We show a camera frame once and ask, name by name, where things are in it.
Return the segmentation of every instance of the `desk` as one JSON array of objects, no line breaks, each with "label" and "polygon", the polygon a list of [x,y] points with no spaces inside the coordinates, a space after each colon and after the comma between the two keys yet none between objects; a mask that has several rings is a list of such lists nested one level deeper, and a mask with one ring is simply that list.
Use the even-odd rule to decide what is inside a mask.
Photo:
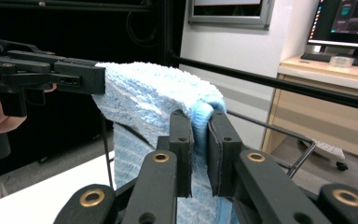
[{"label": "desk", "polygon": [[[280,79],[358,95],[357,66],[337,68],[295,57],[282,62],[278,73]],[[358,109],[276,90],[268,123],[358,155]],[[267,130],[263,151],[272,152],[285,137]]]},{"label": "desk", "polygon": [[105,156],[0,199],[0,223],[51,224],[72,195],[90,184],[109,185]]}]

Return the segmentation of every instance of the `towel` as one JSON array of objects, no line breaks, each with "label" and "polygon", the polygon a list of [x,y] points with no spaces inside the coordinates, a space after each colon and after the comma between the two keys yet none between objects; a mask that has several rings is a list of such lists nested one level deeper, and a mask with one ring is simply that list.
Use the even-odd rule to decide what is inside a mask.
[{"label": "towel", "polygon": [[[105,94],[93,99],[114,122],[114,179],[121,187],[135,178],[145,155],[156,149],[159,136],[169,135],[170,114],[181,109],[190,118],[192,198],[178,199],[178,223],[231,223],[232,204],[214,198],[207,176],[207,123],[215,109],[226,113],[219,90],[188,72],[152,63],[97,63],[105,67]],[[123,128],[128,126],[146,141]]]}]

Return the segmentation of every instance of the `gray floor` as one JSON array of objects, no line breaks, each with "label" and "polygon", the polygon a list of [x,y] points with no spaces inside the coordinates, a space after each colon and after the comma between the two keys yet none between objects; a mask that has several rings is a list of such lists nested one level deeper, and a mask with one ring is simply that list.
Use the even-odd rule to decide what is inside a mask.
[{"label": "gray floor", "polygon": [[[272,155],[294,163],[304,152],[305,146],[295,138],[287,138]],[[358,189],[358,156],[344,152],[345,163],[349,169],[339,171],[336,162],[313,153],[293,177],[300,187],[319,194],[321,186],[329,183],[341,183]]]},{"label": "gray floor", "polygon": [[[113,148],[113,134],[107,134],[108,147]],[[40,181],[67,171],[86,161],[104,155],[101,136],[81,147],[70,148],[62,154],[46,158],[44,162],[33,162],[18,170],[0,176],[0,198],[30,187]]]},{"label": "gray floor", "polygon": [[[109,148],[112,148],[113,135],[108,134]],[[284,161],[294,162],[303,152],[305,146],[299,144],[294,138],[287,138],[273,155]],[[64,172],[81,163],[90,161],[103,155],[103,139],[82,147],[73,148],[64,154],[48,158],[43,163],[34,162],[16,171],[0,176],[0,198],[18,190],[32,186],[44,179]],[[322,185],[328,183],[344,183],[358,188],[358,157],[346,153],[349,170],[339,171],[335,161],[312,154],[301,166],[293,180],[300,187],[316,194]]]}]

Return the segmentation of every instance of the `black cable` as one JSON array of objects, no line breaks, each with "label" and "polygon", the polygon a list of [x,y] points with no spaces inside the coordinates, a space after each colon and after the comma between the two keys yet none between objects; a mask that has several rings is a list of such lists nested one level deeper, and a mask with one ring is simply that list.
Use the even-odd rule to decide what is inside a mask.
[{"label": "black cable", "polygon": [[154,27],[148,37],[141,39],[141,38],[137,37],[136,34],[132,30],[132,17],[133,17],[133,13],[129,12],[129,14],[127,15],[127,19],[126,19],[126,30],[127,30],[127,34],[129,35],[131,41],[134,44],[136,44],[137,46],[142,47],[142,48],[155,47],[157,45],[156,43],[155,44],[150,44],[150,43],[156,38],[157,28]]},{"label": "black cable", "polygon": [[107,174],[109,177],[109,185],[111,188],[113,188],[112,169],[110,168],[110,163],[113,162],[115,160],[115,158],[110,159],[110,157],[109,157],[109,147],[107,145],[107,134],[106,134],[106,120],[105,120],[103,113],[101,113],[101,124],[102,124],[102,134],[103,134],[103,149],[104,149],[104,154],[105,154],[105,158],[106,158]]}]

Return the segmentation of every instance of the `wooden cabinet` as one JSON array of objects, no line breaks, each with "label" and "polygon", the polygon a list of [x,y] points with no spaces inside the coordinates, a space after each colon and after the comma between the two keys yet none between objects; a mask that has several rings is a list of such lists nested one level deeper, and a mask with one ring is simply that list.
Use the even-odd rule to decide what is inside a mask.
[{"label": "wooden cabinet", "polygon": [[[279,78],[358,95],[358,67],[336,68],[328,63],[294,58],[282,62]],[[358,109],[276,90],[269,124],[283,127],[358,155]],[[272,152],[285,135],[266,131],[263,150]]]}]

